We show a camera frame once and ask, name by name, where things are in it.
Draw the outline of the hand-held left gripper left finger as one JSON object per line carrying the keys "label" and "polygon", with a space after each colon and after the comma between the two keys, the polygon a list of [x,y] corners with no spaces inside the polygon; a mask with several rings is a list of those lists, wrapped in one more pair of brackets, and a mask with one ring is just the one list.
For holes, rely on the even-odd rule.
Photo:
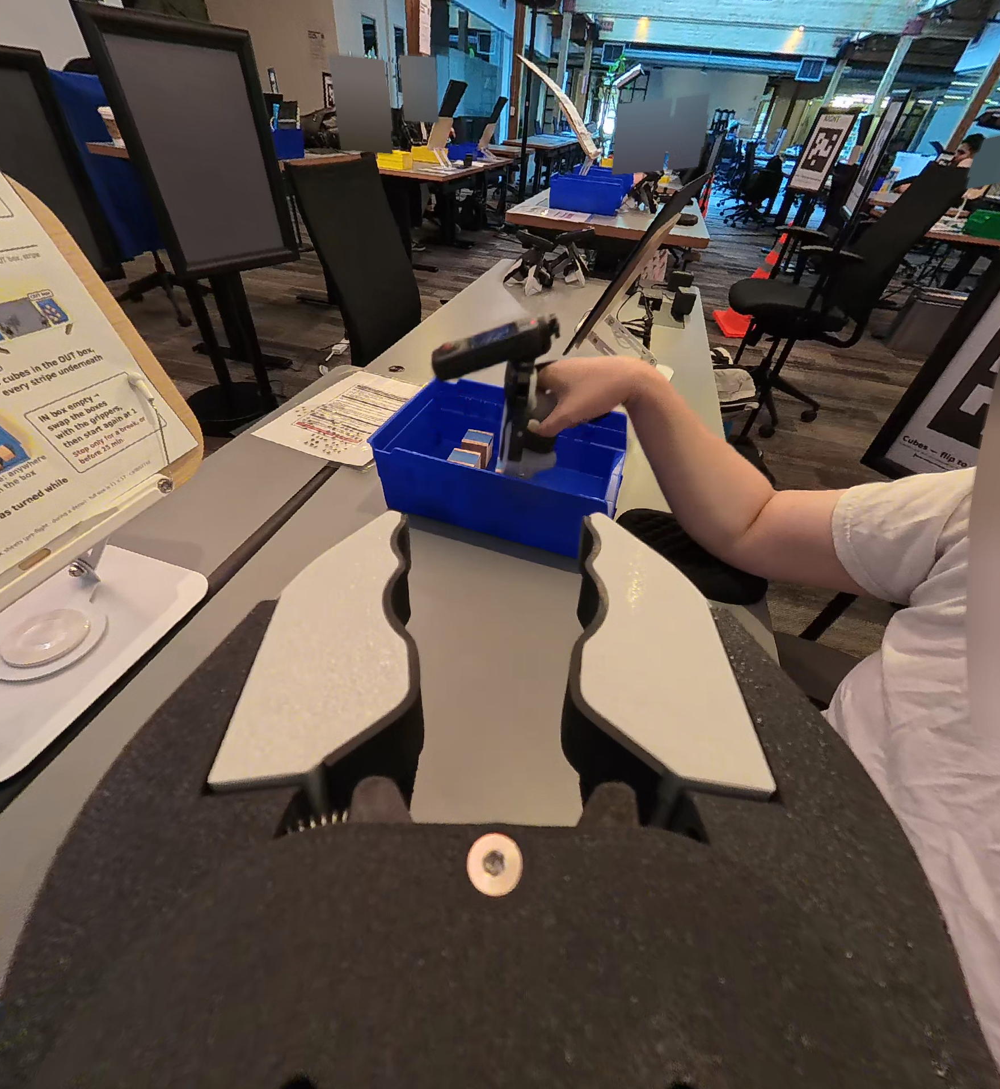
{"label": "hand-held left gripper left finger", "polygon": [[386,512],[286,584],[214,757],[211,792],[293,787],[347,809],[367,779],[403,805],[424,747],[420,662],[408,633],[410,525]]}

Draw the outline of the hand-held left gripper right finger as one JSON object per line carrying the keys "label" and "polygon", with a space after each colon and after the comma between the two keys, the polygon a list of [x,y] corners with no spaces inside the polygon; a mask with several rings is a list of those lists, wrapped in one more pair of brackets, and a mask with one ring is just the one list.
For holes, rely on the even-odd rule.
{"label": "hand-held left gripper right finger", "polygon": [[676,825],[691,798],[754,800],[777,783],[706,597],[603,514],[585,518],[563,754],[589,809],[629,790],[641,825]]}

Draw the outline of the blue plastic bin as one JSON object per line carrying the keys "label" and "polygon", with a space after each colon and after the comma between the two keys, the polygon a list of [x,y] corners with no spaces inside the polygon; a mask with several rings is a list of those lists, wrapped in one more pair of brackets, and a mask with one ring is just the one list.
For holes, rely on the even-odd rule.
{"label": "blue plastic bin", "polygon": [[472,531],[578,558],[585,517],[615,515],[627,417],[612,412],[562,432],[556,463],[532,479],[458,466],[449,457],[467,430],[500,439],[503,391],[469,380],[432,381],[371,437],[386,505]]}

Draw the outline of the person's right hand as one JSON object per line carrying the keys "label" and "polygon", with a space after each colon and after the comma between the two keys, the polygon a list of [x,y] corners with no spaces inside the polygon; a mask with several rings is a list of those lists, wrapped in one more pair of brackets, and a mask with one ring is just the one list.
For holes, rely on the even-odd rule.
{"label": "person's right hand", "polygon": [[623,407],[655,374],[639,358],[598,357],[553,360],[538,371],[538,387],[552,409],[534,430],[552,439],[566,429]]}

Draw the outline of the idle black white gripper device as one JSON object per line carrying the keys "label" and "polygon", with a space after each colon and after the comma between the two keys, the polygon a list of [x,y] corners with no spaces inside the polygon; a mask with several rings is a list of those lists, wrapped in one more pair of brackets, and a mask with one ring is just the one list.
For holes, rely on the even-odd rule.
{"label": "idle black white gripper device", "polygon": [[580,287],[586,284],[588,265],[583,250],[586,250],[595,237],[596,233],[592,227],[581,227],[556,238],[554,248],[559,253],[548,265],[552,283],[562,281],[577,284]]}
{"label": "idle black white gripper device", "polygon": [[550,290],[554,276],[547,266],[547,258],[554,250],[554,238],[523,229],[519,230],[517,238],[522,246],[520,260],[510,266],[503,283],[520,284],[527,296]]}

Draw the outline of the clear panel stand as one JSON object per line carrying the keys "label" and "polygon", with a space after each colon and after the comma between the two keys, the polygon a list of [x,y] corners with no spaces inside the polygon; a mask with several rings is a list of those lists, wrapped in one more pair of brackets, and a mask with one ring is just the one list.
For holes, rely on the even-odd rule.
{"label": "clear panel stand", "polygon": [[588,333],[592,347],[602,356],[641,358],[651,366],[657,365],[655,354],[643,345],[643,339],[629,331],[624,322],[613,315],[606,315]]}

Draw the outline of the printed paper sheet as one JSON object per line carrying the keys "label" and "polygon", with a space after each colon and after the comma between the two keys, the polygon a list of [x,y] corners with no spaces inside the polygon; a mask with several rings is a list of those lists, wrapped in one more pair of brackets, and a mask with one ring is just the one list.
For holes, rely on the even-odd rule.
{"label": "printed paper sheet", "polygon": [[373,462],[371,437],[419,392],[419,386],[355,369],[254,435],[331,464],[365,468]]}

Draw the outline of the black tilted display panel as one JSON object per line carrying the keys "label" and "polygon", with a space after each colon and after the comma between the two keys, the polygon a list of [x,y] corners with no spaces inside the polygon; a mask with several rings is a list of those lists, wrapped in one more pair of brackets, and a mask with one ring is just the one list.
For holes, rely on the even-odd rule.
{"label": "black tilted display panel", "polygon": [[714,173],[704,172],[702,175],[691,180],[678,189],[657,211],[655,219],[645,232],[636,247],[629,254],[629,257],[617,271],[609,286],[605,289],[599,299],[594,303],[589,313],[581,321],[575,330],[572,340],[569,341],[564,354],[572,354],[575,348],[581,347],[589,339],[597,325],[603,320],[607,313],[611,310],[615,299],[629,292],[629,289],[643,274],[645,267],[650,264],[653,257],[661,246],[682,246],[683,248],[695,248],[696,242],[688,235],[684,238],[673,238],[674,230],[684,216],[690,215],[690,207],[698,208],[697,198],[708,182],[714,178]]}

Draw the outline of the wooden top desk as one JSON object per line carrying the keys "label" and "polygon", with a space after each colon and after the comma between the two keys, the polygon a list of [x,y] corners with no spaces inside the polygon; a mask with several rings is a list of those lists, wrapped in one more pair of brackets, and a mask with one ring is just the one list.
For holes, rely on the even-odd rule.
{"label": "wooden top desk", "polygon": [[493,227],[488,219],[488,189],[489,178],[496,178],[499,188],[499,212],[505,215],[507,210],[507,182],[510,180],[512,170],[517,166],[516,159],[507,156],[485,157],[475,159],[465,166],[454,166],[452,169],[415,169],[411,172],[381,172],[375,161],[373,152],[355,151],[307,151],[302,158],[280,161],[282,171],[286,173],[289,168],[307,169],[332,167],[343,163],[354,163],[356,161],[369,163],[373,172],[381,176],[395,181],[415,182],[420,185],[428,185],[436,193],[436,207],[438,213],[438,224],[440,234],[436,241],[437,245],[446,247],[461,248],[468,250],[474,246],[469,238],[462,238],[459,235],[458,227],[458,201],[456,194],[464,188],[471,188],[477,195],[481,205],[480,225],[469,227],[469,231],[479,231]]}
{"label": "wooden top desk", "polygon": [[[550,191],[508,207],[507,225],[523,227],[527,230],[547,230],[565,233],[578,227],[592,229],[597,238],[613,238],[615,242],[638,243],[653,221],[653,215],[639,210],[622,210],[613,216],[554,209],[548,203]],[[685,215],[693,223],[681,221],[664,237],[663,245],[683,250],[705,250],[711,242],[706,223],[696,200],[690,203]]]}

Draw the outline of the blue storage bin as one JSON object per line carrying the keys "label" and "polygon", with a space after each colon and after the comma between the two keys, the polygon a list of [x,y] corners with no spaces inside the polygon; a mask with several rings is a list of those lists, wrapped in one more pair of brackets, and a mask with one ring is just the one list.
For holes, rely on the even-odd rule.
{"label": "blue storage bin", "polygon": [[580,171],[556,173],[548,187],[548,207],[597,216],[615,216],[634,185],[634,174],[614,174],[609,169],[592,167]]}

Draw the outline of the white board stand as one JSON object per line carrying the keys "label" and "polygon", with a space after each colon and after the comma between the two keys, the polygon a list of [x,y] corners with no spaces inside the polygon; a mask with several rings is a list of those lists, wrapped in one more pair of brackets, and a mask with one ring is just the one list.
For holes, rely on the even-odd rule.
{"label": "white board stand", "polygon": [[208,589],[190,568],[106,546],[0,613],[0,784],[27,769]]}

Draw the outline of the black swivel office chair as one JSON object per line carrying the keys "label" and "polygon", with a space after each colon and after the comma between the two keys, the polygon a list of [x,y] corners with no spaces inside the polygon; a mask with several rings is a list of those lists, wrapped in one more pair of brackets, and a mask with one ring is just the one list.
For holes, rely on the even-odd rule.
{"label": "black swivel office chair", "polygon": [[767,421],[758,428],[770,438],[779,427],[776,391],[806,404],[804,421],[815,420],[820,404],[791,386],[780,374],[798,344],[820,342],[830,347],[853,347],[868,327],[871,313],[897,267],[936,225],[947,209],[964,196],[969,171],[955,164],[930,164],[897,203],[854,242],[830,243],[818,231],[789,227],[791,240],[779,254],[773,276],[743,279],[728,292],[728,306],[747,320],[735,354],[764,337],[770,347],[757,366],[748,368],[756,387],[756,407],[737,431],[746,439],[760,413]]}

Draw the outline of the illustrated instruction board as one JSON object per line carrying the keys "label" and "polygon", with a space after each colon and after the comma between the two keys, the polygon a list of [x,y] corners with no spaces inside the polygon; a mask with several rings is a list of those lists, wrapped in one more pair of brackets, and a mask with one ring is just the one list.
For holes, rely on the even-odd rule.
{"label": "illustrated instruction board", "polygon": [[204,452],[68,229],[0,170],[0,612],[188,482]]}

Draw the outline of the standing tag marker sign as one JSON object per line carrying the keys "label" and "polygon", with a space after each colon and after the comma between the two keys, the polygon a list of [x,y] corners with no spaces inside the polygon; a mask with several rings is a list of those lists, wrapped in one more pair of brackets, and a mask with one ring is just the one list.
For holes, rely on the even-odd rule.
{"label": "standing tag marker sign", "polygon": [[822,189],[858,115],[857,108],[819,112],[786,181],[786,189],[810,195]]}

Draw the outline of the large framed tag poster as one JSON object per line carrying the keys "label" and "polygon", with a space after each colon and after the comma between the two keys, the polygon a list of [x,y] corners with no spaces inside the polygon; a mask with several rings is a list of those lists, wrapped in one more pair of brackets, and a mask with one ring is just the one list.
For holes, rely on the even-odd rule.
{"label": "large framed tag poster", "polygon": [[1000,364],[1000,259],[861,456],[887,478],[976,466]]}

